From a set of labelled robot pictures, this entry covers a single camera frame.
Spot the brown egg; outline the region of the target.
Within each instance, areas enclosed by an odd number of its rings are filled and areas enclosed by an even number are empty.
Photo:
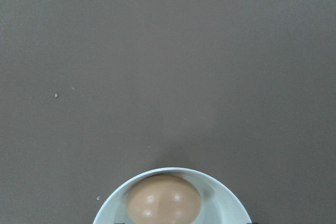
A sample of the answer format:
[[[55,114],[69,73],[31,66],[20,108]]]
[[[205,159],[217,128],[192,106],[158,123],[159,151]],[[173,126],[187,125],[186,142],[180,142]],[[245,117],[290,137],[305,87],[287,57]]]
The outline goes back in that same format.
[[[127,197],[127,212],[134,223],[192,223],[201,207],[195,186],[167,174],[141,180]]]

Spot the white round bowl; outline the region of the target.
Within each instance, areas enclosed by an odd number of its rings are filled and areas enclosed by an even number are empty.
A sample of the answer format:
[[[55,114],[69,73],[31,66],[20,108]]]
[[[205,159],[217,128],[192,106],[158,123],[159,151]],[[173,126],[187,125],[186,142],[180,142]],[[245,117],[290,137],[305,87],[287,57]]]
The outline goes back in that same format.
[[[181,177],[201,195],[202,207],[194,223],[252,223],[239,199],[221,182],[197,170],[163,167],[140,173],[119,186],[102,204],[93,223],[133,223],[127,213],[127,196],[141,180],[158,174]]]

